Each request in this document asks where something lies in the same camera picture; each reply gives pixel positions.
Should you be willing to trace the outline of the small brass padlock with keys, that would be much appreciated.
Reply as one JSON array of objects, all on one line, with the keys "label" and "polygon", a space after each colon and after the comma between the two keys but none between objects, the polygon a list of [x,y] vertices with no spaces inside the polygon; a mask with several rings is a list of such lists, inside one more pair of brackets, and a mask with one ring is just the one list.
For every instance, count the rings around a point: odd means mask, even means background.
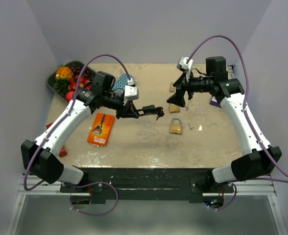
[{"label": "small brass padlock with keys", "polygon": [[169,92],[174,93],[175,92],[175,87],[173,83],[170,84]]}]

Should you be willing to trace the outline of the long shackle brass padlock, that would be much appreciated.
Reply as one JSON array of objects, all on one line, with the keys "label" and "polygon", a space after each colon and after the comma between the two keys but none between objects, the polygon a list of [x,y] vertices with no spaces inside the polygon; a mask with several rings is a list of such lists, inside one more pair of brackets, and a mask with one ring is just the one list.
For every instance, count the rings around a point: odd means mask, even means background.
[{"label": "long shackle brass padlock", "polygon": [[180,112],[180,107],[174,104],[169,105],[169,112],[170,113],[179,113]]}]

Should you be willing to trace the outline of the black key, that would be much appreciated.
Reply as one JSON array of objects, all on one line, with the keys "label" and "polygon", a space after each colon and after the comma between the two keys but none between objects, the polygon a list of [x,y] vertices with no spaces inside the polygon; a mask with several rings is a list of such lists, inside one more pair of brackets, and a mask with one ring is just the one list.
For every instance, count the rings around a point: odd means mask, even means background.
[{"label": "black key", "polygon": [[156,107],[156,120],[164,116],[163,107]]}]

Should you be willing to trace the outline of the short shackle brass padlock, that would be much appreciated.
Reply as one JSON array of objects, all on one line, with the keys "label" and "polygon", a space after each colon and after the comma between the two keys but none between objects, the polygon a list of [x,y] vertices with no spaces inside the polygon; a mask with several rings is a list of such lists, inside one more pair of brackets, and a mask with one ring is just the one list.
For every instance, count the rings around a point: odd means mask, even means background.
[{"label": "short shackle brass padlock", "polygon": [[181,118],[173,117],[171,119],[171,122],[169,125],[169,133],[170,134],[177,134],[177,135],[183,134],[183,125],[182,125]]}]

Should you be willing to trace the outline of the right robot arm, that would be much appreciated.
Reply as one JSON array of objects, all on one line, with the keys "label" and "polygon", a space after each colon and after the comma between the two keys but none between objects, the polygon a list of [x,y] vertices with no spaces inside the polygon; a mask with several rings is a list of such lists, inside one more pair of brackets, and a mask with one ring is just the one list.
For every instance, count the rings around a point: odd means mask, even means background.
[{"label": "right robot arm", "polygon": [[182,71],[182,75],[173,83],[175,94],[167,102],[185,107],[186,94],[188,99],[192,99],[194,93],[209,93],[227,114],[241,145],[242,157],[210,172],[205,181],[207,190],[217,192],[225,182],[245,181],[270,174],[282,152],[262,134],[244,100],[241,83],[228,77],[225,58],[206,58],[204,76],[193,75],[192,61],[187,57],[179,60],[177,68]]}]

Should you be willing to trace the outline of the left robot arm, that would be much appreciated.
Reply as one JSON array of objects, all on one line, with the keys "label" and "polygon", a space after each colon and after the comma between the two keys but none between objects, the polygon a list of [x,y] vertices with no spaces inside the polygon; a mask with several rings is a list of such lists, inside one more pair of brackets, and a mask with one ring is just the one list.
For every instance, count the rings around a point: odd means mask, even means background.
[{"label": "left robot arm", "polygon": [[77,127],[100,107],[116,111],[117,118],[139,118],[133,101],[139,98],[134,79],[128,75],[121,95],[114,92],[115,77],[98,71],[90,84],[79,87],[62,114],[35,140],[21,145],[25,176],[33,174],[49,184],[65,182],[84,192],[89,180],[83,170],[63,164],[58,155]]}]

